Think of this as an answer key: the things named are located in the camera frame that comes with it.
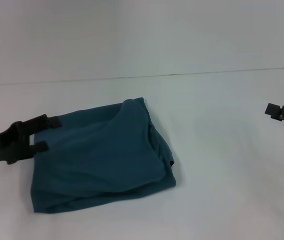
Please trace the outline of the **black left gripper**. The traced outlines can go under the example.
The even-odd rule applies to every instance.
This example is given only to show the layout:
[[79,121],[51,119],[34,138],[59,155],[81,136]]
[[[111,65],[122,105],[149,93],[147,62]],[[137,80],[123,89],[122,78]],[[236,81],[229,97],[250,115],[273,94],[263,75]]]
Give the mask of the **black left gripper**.
[[0,162],[11,165],[20,160],[31,159],[37,153],[46,152],[49,146],[46,141],[30,144],[30,136],[62,126],[57,116],[42,115],[28,121],[17,121],[7,130],[0,133]]

